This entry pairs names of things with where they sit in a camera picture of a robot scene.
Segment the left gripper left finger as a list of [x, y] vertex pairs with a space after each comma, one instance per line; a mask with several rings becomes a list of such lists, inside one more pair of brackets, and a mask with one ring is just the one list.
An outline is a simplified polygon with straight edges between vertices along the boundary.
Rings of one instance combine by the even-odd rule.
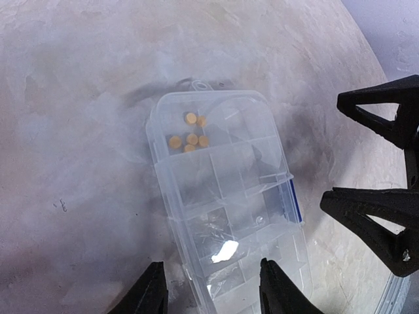
[[109, 314], [166, 314], [168, 289], [163, 262], [151, 262]]

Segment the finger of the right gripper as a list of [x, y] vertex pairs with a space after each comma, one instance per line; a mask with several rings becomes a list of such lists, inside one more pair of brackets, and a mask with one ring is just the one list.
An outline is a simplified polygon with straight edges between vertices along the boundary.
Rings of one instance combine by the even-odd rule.
[[337, 109], [400, 149], [418, 147], [418, 75], [343, 92]]
[[398, 277], [418, 271], [418, 191], [333, 188], [320, 208], [356, 234]]

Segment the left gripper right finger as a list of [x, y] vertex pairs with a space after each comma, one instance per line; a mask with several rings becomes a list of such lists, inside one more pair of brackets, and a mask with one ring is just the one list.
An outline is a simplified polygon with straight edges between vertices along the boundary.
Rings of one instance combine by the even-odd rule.
[[259, 296], [261, 313], [323, 313], [305, 297], [274, 260], [261, 260]]

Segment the clear plastic pill organizer box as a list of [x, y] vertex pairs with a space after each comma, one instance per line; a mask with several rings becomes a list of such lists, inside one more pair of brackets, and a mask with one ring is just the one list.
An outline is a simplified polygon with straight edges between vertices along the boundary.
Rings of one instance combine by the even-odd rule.
[[[206, 117], [188, 126], [192, 112]], [[201, 313], [259, 313], [260, 263], [274, 260], [306, 296], [312, 278], [302, 217], [267, 100], [253, 90], [214, 90], [192, 81], [162, 96], [147, 138], [183, 269]], [[168, 139], [206, 135], [209, 147], [172, 150]], [[230, 260], [211, 257], [239, 243]]]

